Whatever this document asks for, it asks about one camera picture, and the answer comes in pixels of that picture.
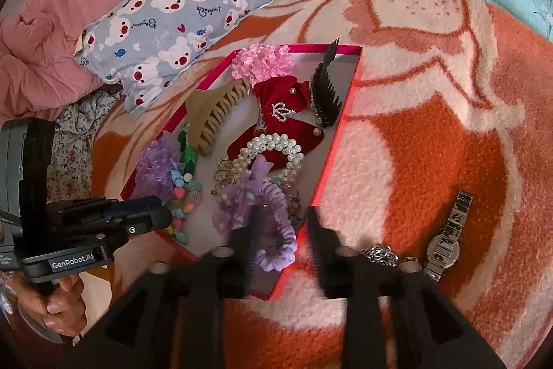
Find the pink sequin hair flower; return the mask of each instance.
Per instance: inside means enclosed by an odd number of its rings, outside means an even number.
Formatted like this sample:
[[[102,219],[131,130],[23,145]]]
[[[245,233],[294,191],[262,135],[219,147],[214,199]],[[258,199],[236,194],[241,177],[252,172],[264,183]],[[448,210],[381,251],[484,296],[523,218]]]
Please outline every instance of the pink sequin hair flower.
[[[252,86],[272,77],[284,77],[296,66],[289,51],[287,45],[251,44],[240,50],[232,61],[232,77],[236,80],[247,77]]]

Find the finger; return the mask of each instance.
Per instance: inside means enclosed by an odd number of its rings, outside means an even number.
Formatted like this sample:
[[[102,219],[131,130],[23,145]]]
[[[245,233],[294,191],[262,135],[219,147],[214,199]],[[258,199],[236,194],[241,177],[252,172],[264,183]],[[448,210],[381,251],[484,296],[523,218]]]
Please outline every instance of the finger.
[[[44,317],[46,327],[53,330],[62,330],[77,324],[85,315],[86,306],[82,299],[67,311],[57,314],[47,314]]]
[[[77,283],[81,277],[78,274],[69,275],[68,277],[63,277],[58,280],[60,287],[68,292],[75,283]]]
[[[81,331],[84,330],[87,324],[86,316],[83,316],[76,324],[71,325],[70,327],[66,327],[63,329],[57,329],[54,330],[58,332],[60,335],[64,336],[77,336]]]
[[[62,288],[57,288],[56,291],[48,297],[48,303],[46,308],[48,313],[56,314],[62,311],[67,311],[71,308],[71,305],[77,302],[81,297],[82,291],[85,289],[85,285],[82,280],[79,280],[70,291],[66,292]]]
[[[48,313],[46,309],[46,300],[23,279],[21,274],[17,274],[13,279],[7,282],[9,287],[16,292],[18,302],[26,311],[40,315]]]

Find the red box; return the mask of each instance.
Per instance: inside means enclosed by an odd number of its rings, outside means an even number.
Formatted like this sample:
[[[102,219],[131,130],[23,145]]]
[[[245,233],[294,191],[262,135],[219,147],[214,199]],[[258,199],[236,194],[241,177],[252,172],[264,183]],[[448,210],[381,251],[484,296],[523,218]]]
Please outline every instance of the red box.
[[[291,74],[295,75],[299,81],[303,81],[310,80],[317,65],[322,61],[322,56],[326,52],[328,45],[295,44],[289,45],[289,48],[290,53],[294,55],[294,58],[298,64],[298,67],[295,70],[292,70]],[[338,95],[342,100],[345,99],[342,112],[344,110],[347,111],[348,106],[352,102],[351,96],[349,95],[349,87],[351,85],[351,81],[354,78],[358,78],[356,73],[360,67],[359,62],[361,50],[362,48],[358,46],[339,45],[336,59],[328,67],[328,74]],[[216,88],[229,81],[230,71],[227,71],[227,69],[238,52],[239,50],[235,50],[229,54],[206,76],[206,78],[198,85],[197,89],[209,89],[211,87]],[[232,137],[229,138],[229,135],[237,138],[245,129],[256,122],[256,110],[256,101],[252,96],[248,99],[243,99],[239,105],[233,108],[232,112],[227,116],[225,124],[222,125],[219,133],[216,135],[216,142],[213,146],[214,154],[210,157],[198,157],[196,176],[203,185],[204,200],[198,208],[193,211],[186,223],[187,225],[185,231],[189,236],[189,243],[186,246],[182,246],[165,232],[158,232],[158,234],[165,239],[165,241],[169,242],[173,247],[175,247],[175,249],[190,260],[195,260],[198,258],[198,255],[202,255],[203,253],[208,252],[211,248],[222,244],[222,242],[218,242],[217,238],[215,238],[216,232],[211,225],[211,215],[209,214],[209,211],[211,211],[212,214],[213,209],[215,208],[215,201],[212,199],[206,200],[206,198],[211,197],[210,191],[215,182],[211,178],[212,184],[207,184],[207,174],[211,171],[210,167],[214,168],[221,158],[226,157],[226,146],[228,146],[233,140]],[[161,134],[165,130],[168,132],[175,132],[177,129],[180,130],[181,127],[179,127],[179,125],[183,124],[185,117],[186,106],[183,103],[171,116],[167,124],[165,124],[165,127],[159,132],[156,139],[161,137]],[[310,122],[312,124],[315,123],[315,115],[312,112],[301,112],[295,116],[295,118]],[[342,121],[339,119],[337,124],[333,127],[325,129],[324,141],[305,157],[305,164],[300,175],[298,176],[297,188],[300,191],[301,197],[304,196],[304,193],[312,192],[312,195],[309,196],[311,198],[309,205],[317,206],[319,204],[319,199],[322,195],[323,188],[326,185],[326,179],[328,176],[325,168],[326,165],[328,165],[328,162],[334,158],[334,150],[337,142],[336,137],[339,136],[341,132]],[[202,172],[202,175],[200,172],[203,167],[205,167],[205,171]],[[134,190],[135,175],[136,170],[133,171],[121,191],[121,198],[130,198],[131,193]],[[303,202],[302,212],[305,211],[306,206],[307,205]],[[297,232],[298,251],[296,254],[299,252],[305,239],[306,231],[302,224],[300,230]],[[263,273],[263,271],[259,268],[259,271],[254,274],[251,294],[263,300],[273,300],[278,298],[284,289],[286,280],[293,267],[293,264],[288,266],[280,274],[276,271]]]

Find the fluffy rug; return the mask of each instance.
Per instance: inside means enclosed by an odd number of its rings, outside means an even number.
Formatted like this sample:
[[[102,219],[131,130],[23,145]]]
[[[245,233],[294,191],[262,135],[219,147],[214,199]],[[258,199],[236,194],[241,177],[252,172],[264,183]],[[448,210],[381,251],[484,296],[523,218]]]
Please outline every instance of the fluffy rug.
[[[363,63],[328,160],[325,225],[356,248],[385,242],[401,256],[423,257],[457,190],[472,192],[460,260],[439,287],[507,367],[522,368],[553,322],[553,45],[483,1],[277,0],[138,121],[121,103],[112,109],[93,148],[93,194],[119,195],[140,151],[232,50],[337,37],[362,46]],[[125,246],[114,296],[149,261],[172,258],[154,234]],[[227,367],[339,367],[343,319],[344,302],[320,297],[303,249],[279,300],[227,303]]]

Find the purple hair scrunchie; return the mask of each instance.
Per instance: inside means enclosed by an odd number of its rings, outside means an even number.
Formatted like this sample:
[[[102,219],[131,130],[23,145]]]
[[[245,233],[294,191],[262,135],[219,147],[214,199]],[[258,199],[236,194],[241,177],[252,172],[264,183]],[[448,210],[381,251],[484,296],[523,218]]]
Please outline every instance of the purple hair scrunchie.
[[[178,139],[166,130],[159,140],[152,141],[140,155],[131,199],[156,196],[166,202],[174,186],[171,170],[179,170],[179,152]]]
[[[235,185],[227,185],[222,189],[219,208],[213,215],[215,230],[227,236],[231,230],[242,228],[244,215],[255,204],[258,196],[263,196],[272,211],[276,229],[282,236],[282,243],[274,252],[259,249],[255,255],[255,262],[262,270],[281,271],[294,263],[294,252],[298,249],[296,232],[288,216],[286,196],[282,190],[273,184],[267,174],[273,166],[264,156],[258,155],[252,164],[251,170],[244,170]]]

